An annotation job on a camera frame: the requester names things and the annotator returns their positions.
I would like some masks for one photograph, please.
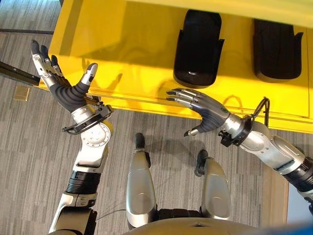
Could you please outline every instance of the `yellow surface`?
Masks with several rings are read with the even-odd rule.
[[[313,27],[313,0],[130,0]]]
[[[75,84],[88,64],[99,64],[89,92],[105,96],[113,107],[179,117],[200,118],[166,101],[173,80],[179,29],[186,9],[124,0],[65,1],[50,46],[66,78]],[[266,96],[272,128],[313,133],[312,49],[304,32],[302,74],[284,83],[259,80],[252,71],[252,19],[222,15],[225,39],[216,82],[201,89],[231,111],[250,114]]]

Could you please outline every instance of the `robotic arm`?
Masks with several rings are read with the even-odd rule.
[[[252,117],[240,118],[231,114],[213,98],[190,89],[173,89],[167,99],[183,104],[202,116],[199,126],[187,131],[192,136],[222,128],[221,143],[234,144],[256,155],[266,165],[284,176],[305,200],[311,203],[313,214],[313,160],[279,136],[272,136],[269,129]]]
[[[91,64],[75,86],[64,78],[57,58],[50,60],[48,49],[32,41],[31,52],[36,69],[54,98],[67,109],[76,124],[63,130],[81,134],[82,147],[77,154],[66,191],[62,194],[53,218],[50,235],[92,235],[97,212],[92,210],[97,188],[108,155],[107,144],[112,126],[104,122],[113,112],[102,102],[94,110],[87,105],[86,93],[94,79],[97,64]]]

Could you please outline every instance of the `white wall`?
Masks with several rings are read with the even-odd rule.
[[[309,211],[309,203],[289,184],[287,223],[313,221]]]

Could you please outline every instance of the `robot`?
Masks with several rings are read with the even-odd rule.
[[[92,235],[97,213],[92,209],[97,198],[97,187],[108,156],[108,142],[113,132],[106,121],[113,112],[109,105],[87,104],[86,93],[95,77],[97,64],[90,64],[75,86],[64,78],[55,56],[48,56],[45,46],[31,43],[35,67],[53,97],[67,109],[76,124],[64,128],[71,135],[81,135],[79,150],[66,191],[49,229],[49,235]],[[264,99],[256,112],[240,118],[230,113],[213,98],[190,89],[167,92],[169,101],[182,104],[202,116],[199,126],[185,133],[193,136],[221,128],[221,144],[231,144],[256,155],[266,165],[293,184],[305,200],[311,203],[313,214],[313,160],[279,136],[272,136],[267,122],[255,117],[263,106],[268,117],[269,100]],[[256,230],[230,220],[231,201],[227,179],[221,166],[202,150],[198,154],[195,174],[204,176],[199,211],[157,209],[153,181],[149,171],[149,153],[144,149],[144,137],[135,136],[135,149],[127,182],[127,234],[240,234]]]

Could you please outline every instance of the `wooden floor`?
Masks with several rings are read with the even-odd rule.
[[[58,4],[2,0],[0,27],[53,30],[60,10]],[[48,46],[51,35],[0,32],[0,61],[35,74],[31,39]],[[48,92],[32,88],[27,102],[15,101],[12,98],[16,85],[17,82],[0,76],[0,235],[42,235],[47,233],[66,188],[81,141],[79,136],[61,132],[73,121]],[[159,208],[199,209],[202,178],[193,171],[197,153],[205,148],[229,179],[233,221],[256,227],[261,224],[263,165],[257,157],[234,146],[220,145],[218,131],[184,138],[183,133],[198,124],[193,119],[116,110],[111,122],[114,135],[95,206],[99,218],[125,208],[133,136],[142,132],[151,156]],[[313,135],[275,130],[273,133],[288,139],[304,153],[313,153]],[[98,220],[95,234],[119,235],[127,230],[125,211],[117,211]]]

